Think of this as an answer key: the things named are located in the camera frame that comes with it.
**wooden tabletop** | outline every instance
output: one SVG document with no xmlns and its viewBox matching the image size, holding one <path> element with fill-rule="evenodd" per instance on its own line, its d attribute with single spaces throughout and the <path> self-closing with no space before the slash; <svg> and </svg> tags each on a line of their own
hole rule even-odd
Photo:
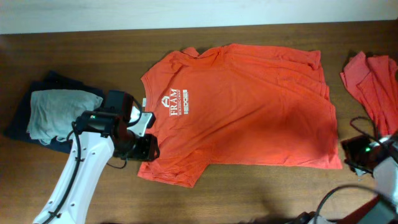
<svg viewBox="0 0 398 224">
<path fill-rule="evenodd" d="M 140 77 L 173 50 L 203 52 L 231 43 L 321 50 L 338 135 L 358 135 L 349 120 L 366 115 L 345 90 L 339 73 L 349 55 L 364 51 L 398 60 L 398 21 L 121 30 L 0 35 L 0 128 L 12 119 L 29 83 L 47 71 L 104 90 L 122 90 L 142 99 Z M 370 130 L 367 124 L 362 128 Z M 68 155 L 0 137 L 0 222 L 32 223 L 51 195 Z M 113 164 L 122 163 L 111 159 Z M 139 162 L 123 170 L 105 167 L 87 214 L 87 223 L 237 223 L 255 217 L 296 217 L 316 209 L 332 188 L 347 183 L 374 186 L 343 170 L 304 167 L 210 165 L 193 189 L 136 177 Z M 373 196 L 344 190 L 322 210 L 341 218 Z"/>
</svg>

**folded gray shirt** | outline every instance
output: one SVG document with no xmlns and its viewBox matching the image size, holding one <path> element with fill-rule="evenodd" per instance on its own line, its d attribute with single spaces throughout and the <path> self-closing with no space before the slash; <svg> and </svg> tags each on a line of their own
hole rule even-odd
<svg viewBox="0 0 398 224">
<path fill-rule="evenodd" d="M 34 91 L 30 98 L 30 120 L 27 132 L 30 138 L 42 144 L 50 144 L 51 139 L 64 141 L 72 130 L 75 121 L 86 110 L 101 106 L 102 98 L 81 90 Z"/>
</svg>

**folded clothing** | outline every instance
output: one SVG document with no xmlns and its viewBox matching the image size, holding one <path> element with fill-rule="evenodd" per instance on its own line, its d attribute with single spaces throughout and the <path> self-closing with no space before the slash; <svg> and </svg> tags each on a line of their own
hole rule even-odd
<svg viewBox="0 0 398 224">
<path fill-rule="evenodd" d="M 188 48 L 141 80 L 161 153 L 139 177 L 193 187 L 208 164 L 342 168 L 319 51 Z"/>
<path fill-rule="evenodd" d="M 353 57 L 340 73 L 344 86 L 358 100 L 385 136 L 398 129 L 396 62 L 388 56 Z"/>
<path fill-rule="evenodd" d="M 30 98 L 30 120 L 27 132 L 31 139 L 48 145 L 57 137 L 65 141 L 72 131 L 71 123 L 86 110 L 101 106 L 102 98 L 82 90 L 34 91 Z"/>
<path fill-rule="evenodd" d="M 105 98 L 103 91 L 100 89 L 86 86 L 80 81 L 63 77 L 56 72 L 50 71 L 43 81 L 34 81 L 30 84 L 29 90 L 19 102 L 14 118 L 4 130 L 3 135 L 11 139 L 42 145 L 39 140 L 31 139 L 29 133 L 27 133 L 27 126 L 30 120 L 30 97 L 32 92 L 40 90 L 83 90 Z M 70 153 L 70 145 L 59 142 L 55 138 L 44 147 L 58 152 Z"/>
</svg>

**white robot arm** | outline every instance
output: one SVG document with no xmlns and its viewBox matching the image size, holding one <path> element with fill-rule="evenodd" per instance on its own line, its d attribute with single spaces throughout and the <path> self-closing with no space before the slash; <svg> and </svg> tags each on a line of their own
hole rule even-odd
<svg viewBox="0 0 398 224">
<path fill-rule="evenodd" d="M 107 101 L 109 101 L 109 97 L 111 100 L 114 100 L 115 98 L 121 99 L 122 96 L 126 97 L 126 94 L 118 91 L 110 92 Z M 148 156 L 148 154 L 153 154 L 153 148 L 157 148 L 156 139 L 153 136 L 150 136 L 150 138 L 145 137 L 145 130 L 150 125 L 150 122 L 154 121 L 154 115 L 152 113 L 143 113 L 136 107 L 132 107 L 131 100 L 127 100 L 126 102 L 126 100 L 121 99 L 121 101 L 123 101 L 123 103 L 121 103 L 123 106 L 120 106 L 121 110 L 119 110 L 119 112 L 122 112 L 119 113 L 119 115 L 124 113 L 123 110 L 127 111 L 127 113 L 131 111 L 128 124 L 133 125 L 123 126 L 123 119 L 113 119 L 113 124 L 112 122 L 107 123 L 109 121 L 108 118 L 114 118 L 114 116 L 108 116 L 105 123 L 111 124 L 111 130 L 115 133 L 111 133 L 111 131 L 108 134 L 104 134 L 106 128 L 104 128 L 104 126 L 100 127 L 101 125 L 98 126 L 98 123 L 95 122 L 96 119 L 101 119 L 103 117 L 105 114 L 103 112 L 104 110 L 102 110 L 102 113 L 86 111 L 88 112 L 86 120 L 78 118 L 76 122 L 80 122 L 79 124 L 83 123 L 84 125 L 80 125 L 79 127 L 79 124 L 76 124 L 74 127 L 75 131 L 80 133 L 72 135 L 73 145 L 67 164 L 51 197 L 40 214 L 34 219 L 33 223 L 84 223 L 98 179 L 106 163 L 112 156 L 123 155 L 122 159 L 137 159 L 142 161 L 151 161 L 156 158 L 156 155 Z M 109 109 L 112 108 L 112 106 L 114 105 L 109 106 L 108 102 L 108 105 L 105 103 L 104 107 Z M 115 112 L 114 108 L 106 112 L 108 113 L 105 114 L 106 116 L 112 115 L 112 113 L 118 113 L 117 111 Z M 116 139 L 120 137 L 117 136 L 119 133 L 117 133 L 117 128 L 115 128 L 118 126 L 121 126 L 121 129 L 127 129 L 127 132 L 131 135 L 130 139 L 127 141 L 127 147 L 126 141 L 118 142 L 119 139 Z M 150 140 L 152 140 L 152 143 L 153 141 L 155 142 L 155 146 L 150 145 Z M 128 148 L 129 150 L 115 152 L 115 146 L 117 147 L 116 150 L 118 150 L 120 144 L 122 145 L 122 149 Z"/>
</svg>

